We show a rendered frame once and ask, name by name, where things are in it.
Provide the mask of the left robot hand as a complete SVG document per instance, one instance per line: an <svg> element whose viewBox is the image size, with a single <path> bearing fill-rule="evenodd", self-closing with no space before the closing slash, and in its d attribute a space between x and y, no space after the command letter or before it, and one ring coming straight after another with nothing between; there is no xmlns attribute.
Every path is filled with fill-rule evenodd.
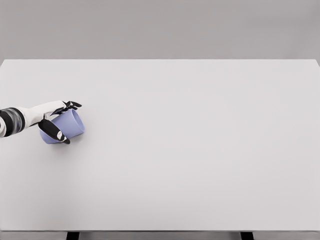
<svg viewBox="0 0 320 240"><path fill-rule="evenodd" d="M44 113L43 119L38 123L40 130L51 138L51 143L64 143L69 145L71 143L70 139L63 135L61 130L57 128L50 120L61 115L68 110L75 110L81 108L82 105L75 101L53 101L41 104L36 107L36 110L40 113Z"/></svg>

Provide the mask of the light blue cup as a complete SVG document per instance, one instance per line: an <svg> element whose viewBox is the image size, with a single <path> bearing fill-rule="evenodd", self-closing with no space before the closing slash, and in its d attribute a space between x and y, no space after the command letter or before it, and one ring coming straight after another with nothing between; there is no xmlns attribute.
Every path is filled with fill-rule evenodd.
<svg viewBox="0 0 320 240"><path fill-rule="evenodd" d="M85 126L74 109L70 109L50 120L68 139L83 134Z"/></svg>

